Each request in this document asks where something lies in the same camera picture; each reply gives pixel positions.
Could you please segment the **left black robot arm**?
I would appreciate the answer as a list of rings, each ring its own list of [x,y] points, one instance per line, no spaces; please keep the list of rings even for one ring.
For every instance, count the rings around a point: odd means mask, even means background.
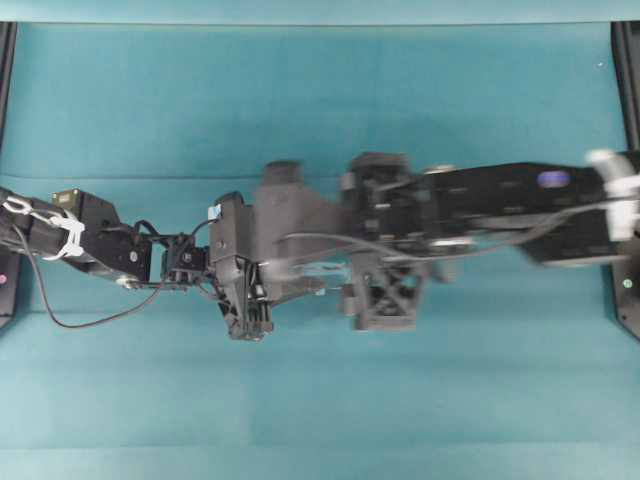
[[[128,225],[112,203],[78,189],[51,201],[1,191],[1,246],[9,252],[31,264],[64,262],[153,296],[195,288],[218,305],[231,339],[262,340],[273,322],[257,264],[235,257],[213,265],[196,236],[161,234],[146,220]]]

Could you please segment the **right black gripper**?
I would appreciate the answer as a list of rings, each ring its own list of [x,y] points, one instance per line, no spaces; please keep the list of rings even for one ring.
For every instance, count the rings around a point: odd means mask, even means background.
[[[341,202],[303,183],[262,184],[255,191],[253,257],[321,260],[359,248],[318,236],[349,234],[397,250],[425,250],[440,237],[432,182],[411,171],[403,154],[364,152],[349,165]],[[342,311],[359,331],[413,331],[424,294],[422,265],[385,262],[375,253],[350,257],[351,279],[341,287]]]

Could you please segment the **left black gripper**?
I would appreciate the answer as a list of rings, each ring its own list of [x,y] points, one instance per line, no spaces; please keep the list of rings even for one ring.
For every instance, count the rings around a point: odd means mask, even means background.
[[[210,209],[209,269],[231,340],[261,341],[273,331],[271,307],[254,252],[255,216],[239,192]]]

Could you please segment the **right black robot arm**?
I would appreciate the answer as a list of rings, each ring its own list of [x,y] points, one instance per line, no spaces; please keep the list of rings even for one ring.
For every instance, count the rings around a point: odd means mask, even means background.
[[[342,305],[358,330],[415,327],[425,283],[479,240],[543,265],[610,263],[639,224],[639,155],[595,150],[583,166],[511,163],[415,173],[401,154],[366,152],[331,201],[296,162],[273,162],[255,194],[255,247],[269,285],[295,285],[335,255],[350,263]]]

